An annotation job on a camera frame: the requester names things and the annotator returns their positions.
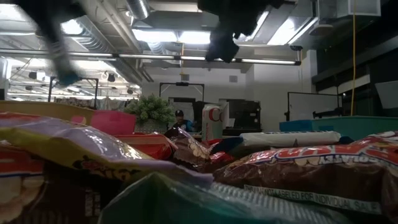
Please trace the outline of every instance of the yellow cable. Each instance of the yellow cable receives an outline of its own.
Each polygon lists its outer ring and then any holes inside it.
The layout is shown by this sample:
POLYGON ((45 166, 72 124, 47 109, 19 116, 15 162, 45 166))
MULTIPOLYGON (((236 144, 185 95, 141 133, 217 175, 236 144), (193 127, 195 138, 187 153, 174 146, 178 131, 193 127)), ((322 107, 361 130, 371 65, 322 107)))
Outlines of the yellow cable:
POLYGON ((354 8, 353 8, 353 92, 351 96, 351 116, 354 115, 354 94, 355 94, 355 78, 356 78, 356 18, 355 18, 355 10, 356 10, 356 0, 354 0, 354 8))

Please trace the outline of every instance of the pink bin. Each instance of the pink bin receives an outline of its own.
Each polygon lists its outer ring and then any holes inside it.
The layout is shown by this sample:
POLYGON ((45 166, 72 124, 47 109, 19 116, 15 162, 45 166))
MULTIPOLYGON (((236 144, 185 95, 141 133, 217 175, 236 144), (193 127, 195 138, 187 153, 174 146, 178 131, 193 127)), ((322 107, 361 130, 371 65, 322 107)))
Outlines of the pink bin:
MULTIPOLYGON (((81 123, 82 119, 73 117, 72 121, 81 123)), ((120 111, 96 110, 89 125, 113 136, 132 134, 136 126, 136 116, 120 111)))

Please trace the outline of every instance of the potted plant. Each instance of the potted plant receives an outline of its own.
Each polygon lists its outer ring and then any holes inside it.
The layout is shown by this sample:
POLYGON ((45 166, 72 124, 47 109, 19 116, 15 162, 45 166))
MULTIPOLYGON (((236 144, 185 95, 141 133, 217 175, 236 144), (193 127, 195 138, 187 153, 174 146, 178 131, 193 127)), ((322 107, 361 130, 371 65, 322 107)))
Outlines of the potted plant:
POLYGON ((167 130, 167 124, 174 121, 173 109, 169 106, 169 102, 153 94, 148 97, 141 96, 139 100, 132 100, 124 112, 136 115, 134 131, 137 133, 154 131, 164 133, 167 130))

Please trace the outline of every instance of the green plant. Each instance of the green plant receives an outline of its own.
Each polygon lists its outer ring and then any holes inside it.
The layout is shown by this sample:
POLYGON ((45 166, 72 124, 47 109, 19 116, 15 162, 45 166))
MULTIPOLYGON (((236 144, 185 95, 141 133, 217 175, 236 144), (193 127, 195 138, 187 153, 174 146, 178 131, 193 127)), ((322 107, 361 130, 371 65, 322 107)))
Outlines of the green plant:
POLYGON ((136 115, 138 123, 144 123, 148 119, 154 119, 161 123, 174 121, 173 109, 167 100, 153 94, 148 97, 142 96, 139 100, 131 100, 124 112, 136 115))

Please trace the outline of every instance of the person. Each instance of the person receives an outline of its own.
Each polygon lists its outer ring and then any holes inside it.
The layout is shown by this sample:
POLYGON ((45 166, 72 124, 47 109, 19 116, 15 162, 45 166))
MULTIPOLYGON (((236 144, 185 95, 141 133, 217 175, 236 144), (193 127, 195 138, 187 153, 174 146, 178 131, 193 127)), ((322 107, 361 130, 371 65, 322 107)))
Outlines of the person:
POLYGON ((184 119, 184 112, 182 110, 175 111, 175 120, 176 123, 173 125, 173 128, 181 128, 182 130, 188 132, 193 131, 193 123, 187 119, 184 119))

